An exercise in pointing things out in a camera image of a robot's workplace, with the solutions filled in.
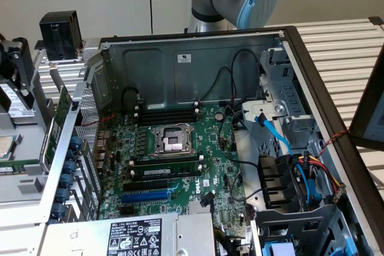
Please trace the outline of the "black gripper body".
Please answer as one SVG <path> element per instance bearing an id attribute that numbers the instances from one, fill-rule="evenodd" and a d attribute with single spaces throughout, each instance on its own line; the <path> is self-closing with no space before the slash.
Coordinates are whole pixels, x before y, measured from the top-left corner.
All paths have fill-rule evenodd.
<path id="1" fill-rule="evenodd" d="M 29 56 L 29 43 L 26 38 L 19 37 L 6 40 L 1 37 L 1 60 L 6 60 L 13 52 L 20 53 L 22 57 Z"/>

